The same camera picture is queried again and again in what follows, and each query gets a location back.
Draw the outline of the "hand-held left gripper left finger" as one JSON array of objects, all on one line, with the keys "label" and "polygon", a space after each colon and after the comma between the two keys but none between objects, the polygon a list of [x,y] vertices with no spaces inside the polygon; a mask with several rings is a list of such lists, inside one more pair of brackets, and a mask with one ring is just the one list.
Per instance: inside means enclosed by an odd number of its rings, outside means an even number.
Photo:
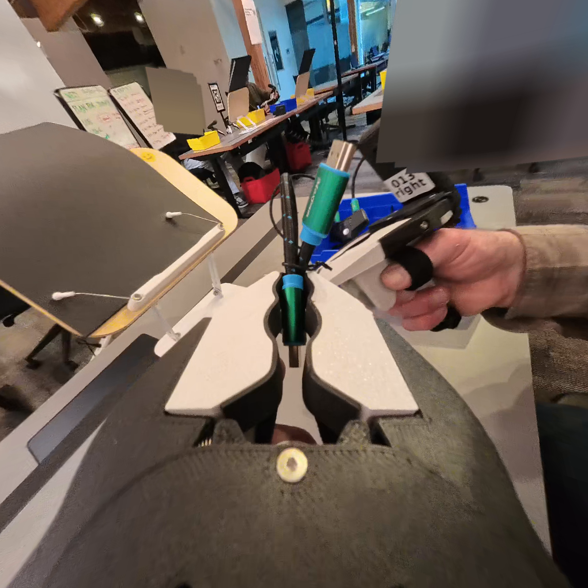
[{"label": "hand-held left gripper left finger", "polygon": [[217,417],[277,365],[277,333],[281,328],[276,286],[281,274],[267,274],[243,288],[229,285],[229,294],[197,305],[180,321],[180,342],[186,321],[209,318],[192,356],[166,403],[171,415]]}]

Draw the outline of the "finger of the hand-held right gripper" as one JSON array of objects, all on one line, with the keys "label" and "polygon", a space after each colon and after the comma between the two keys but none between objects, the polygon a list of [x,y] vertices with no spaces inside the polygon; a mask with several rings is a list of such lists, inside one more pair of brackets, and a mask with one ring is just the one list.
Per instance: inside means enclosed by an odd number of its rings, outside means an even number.
[{"label": "finger of the hand-held right gripper", "polygon": [[397,265],[410,276],[410,290],[434,284],[433,264],[416,243],[435,230],[430,215],[406,218],[365,234],[343,247],[325,263],[325,280],[357,298],[376,315],[396,303],[396,291],[381,279],[383,271]]}]

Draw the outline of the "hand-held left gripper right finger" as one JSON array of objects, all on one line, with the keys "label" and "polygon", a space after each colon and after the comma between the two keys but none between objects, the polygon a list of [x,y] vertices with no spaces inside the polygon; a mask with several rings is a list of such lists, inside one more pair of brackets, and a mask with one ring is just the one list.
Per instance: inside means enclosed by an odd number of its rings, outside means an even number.
[{"label": "hand-held left gripper right finger", "polygon": [[412,416],[418,405],[388,348],[373,313],[317,274],[310,275],[318,327],[306,346],[311,374],[360,417]]}]

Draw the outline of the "black hdmi switch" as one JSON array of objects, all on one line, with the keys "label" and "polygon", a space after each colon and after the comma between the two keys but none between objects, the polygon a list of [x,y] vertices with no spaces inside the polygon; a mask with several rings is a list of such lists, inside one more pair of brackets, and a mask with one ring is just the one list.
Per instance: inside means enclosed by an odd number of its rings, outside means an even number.
[{"label": "black hdmi switch", "polygon": [[329,233],[333,243],[344,246],[355,240],[369,226],[370,221],[363,209],[354,211],[349,217],[334,221]]}]

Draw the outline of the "braided hdmi cable green plug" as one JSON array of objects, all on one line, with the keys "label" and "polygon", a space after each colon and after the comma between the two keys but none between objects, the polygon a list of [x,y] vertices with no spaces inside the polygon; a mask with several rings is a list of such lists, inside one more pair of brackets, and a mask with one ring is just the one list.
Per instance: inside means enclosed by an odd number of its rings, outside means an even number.
[{"label": "braided hdmi cable green plug", "polygon": [[270,220],[282,239],[281,288],[282,340],[289,349],[290,367],[299,366],[299,348],[306,343],[306,274],[313,270],[311,257],[328,237],[350,179],[355,142],[333,141],[327,160],[316,171],[313,186],[298,225],[293,176],[284,173],[270,199]]}]

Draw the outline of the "person's right forearm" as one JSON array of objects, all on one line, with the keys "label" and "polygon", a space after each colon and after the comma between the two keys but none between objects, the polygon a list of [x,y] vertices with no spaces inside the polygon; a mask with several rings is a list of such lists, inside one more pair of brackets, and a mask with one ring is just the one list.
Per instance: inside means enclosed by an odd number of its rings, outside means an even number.
[{"label": "person's right forearm", "polygon": [[506,320],[587,320],[587,226],[551,224],[511,229],[524,269]]}]

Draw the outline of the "person's right hand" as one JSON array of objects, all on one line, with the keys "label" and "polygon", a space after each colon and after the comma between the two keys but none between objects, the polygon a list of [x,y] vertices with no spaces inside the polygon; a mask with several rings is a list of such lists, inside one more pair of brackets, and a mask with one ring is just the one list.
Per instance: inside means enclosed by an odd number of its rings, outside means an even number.
[{"label": "person's right hand", "polygon": [[410,275],[397,263],[380,276],[384,287],[396,292],[387,314],[405,330],[437,327],[450,306],[472,316],[514,302],[525,270],[525,250],[514,233],[440,229],[416,248],[432,263],[433,285],[408,291]]}]

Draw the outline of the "white laptop stand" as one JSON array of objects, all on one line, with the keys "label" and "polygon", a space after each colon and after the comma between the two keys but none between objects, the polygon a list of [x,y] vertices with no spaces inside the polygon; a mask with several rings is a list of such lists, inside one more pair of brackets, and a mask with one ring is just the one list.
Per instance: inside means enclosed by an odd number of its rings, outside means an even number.
[{"label": "white laptop stand", "polygon": [[107,239],[97,247],[76,245],[69,254],[72,266],[60,264],[44,307],[51,320],[85,340],[117,337],[158,304],[195,268],[196,290],[176,291],[179,303],[173,316],[187,313],[212,289],[206,277],[208,265],[219,281],[233,282],[274,239],[269,205],[255,206],[252,220],[239,222],[232,233],[229,224],[206,223],[184,214],[158,218],[167,233],[139,234],[139,243],[125,237],[119,243]]}]

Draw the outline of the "black floor lamp pole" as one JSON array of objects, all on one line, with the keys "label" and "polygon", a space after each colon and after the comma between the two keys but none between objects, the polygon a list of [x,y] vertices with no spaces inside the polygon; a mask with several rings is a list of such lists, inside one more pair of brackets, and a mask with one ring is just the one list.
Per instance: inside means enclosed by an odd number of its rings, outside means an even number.
[{"label": "black floor lamp pole", "polygon": [[349,53],[348,3],[347,1],[327,1],[327,6],[329,11],[329,22],[332,28],[332,39],[334,43],[334,65],[337,81],[335,91],[337,122],[342,132],[342,139],[347,141],[348,134],[343,100],[343,72],[345,70],[343,61]]}]

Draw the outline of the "wooden desk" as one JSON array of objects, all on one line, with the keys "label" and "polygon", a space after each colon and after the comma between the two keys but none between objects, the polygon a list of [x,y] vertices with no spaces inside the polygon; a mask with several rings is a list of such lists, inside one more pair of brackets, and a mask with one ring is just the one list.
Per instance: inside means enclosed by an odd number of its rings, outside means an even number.
[{"label": "wooden desk", "polygon": [[280,116],[271,116],[265,119],[260,125],[245,128],[243,131],[237,131],[231,135],[224,136],[220,143],[204,149],[202,151],[187,151],[179,156],[180,160],[196,159],[210,160],[218,185],[226,201],[235,210],[238,218],[243,218],[238,202],[235,200],[232,188],[229,186],[225,171],[222,155],[227,152],[234,152],[235,155],[244,157],[261,144],[267,143],[269,139],[280,134],[285,128],[286,121],[300,116],[302,120],[307,120],[318,113],[320,104],[334,95],[333,91],[323,92],[315,95],[312,99],[303,101],[295,110]]}]

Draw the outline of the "wooden board with black surface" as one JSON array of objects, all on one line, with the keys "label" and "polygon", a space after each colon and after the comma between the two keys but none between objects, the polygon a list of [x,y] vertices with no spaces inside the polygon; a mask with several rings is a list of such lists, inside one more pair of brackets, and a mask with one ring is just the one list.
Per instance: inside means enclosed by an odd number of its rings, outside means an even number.
[{"label": "wooden board with black surface", "polygon": [[55,123],[1,134],[1,286],[46,316],[76,245],[167,231],[158,218],[238,224],[235,210],[173,158]]}]

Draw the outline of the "small yellow bin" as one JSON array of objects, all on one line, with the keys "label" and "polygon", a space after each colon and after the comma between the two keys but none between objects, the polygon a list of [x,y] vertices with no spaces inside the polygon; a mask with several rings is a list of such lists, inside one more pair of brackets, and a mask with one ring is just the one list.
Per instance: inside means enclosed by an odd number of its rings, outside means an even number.
[{"label": "small yellow bin", "polygon": [[217,129],[208,130],[201,136],[188,138],[187,145],[191,151],[196,153],[210,151],[222,146],[222,137],[223,135]]}]

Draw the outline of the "whiteboard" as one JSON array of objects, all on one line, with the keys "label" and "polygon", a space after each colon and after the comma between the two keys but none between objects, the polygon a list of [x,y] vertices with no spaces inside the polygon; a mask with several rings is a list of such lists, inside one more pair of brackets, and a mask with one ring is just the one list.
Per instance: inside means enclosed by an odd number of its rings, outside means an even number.
[{"label": "whiteboard", "polygon": [[140,147],[104,87],[100,85],[65,87],[55,90],[54,95],[79,129],[107,139],[125,149]]},{"label": "whiteboard", "polygon": [[161,150],[176,141],[176,136],[156,121],[153,103],[138,82],[111,88],[108,94],[147,147]]}]

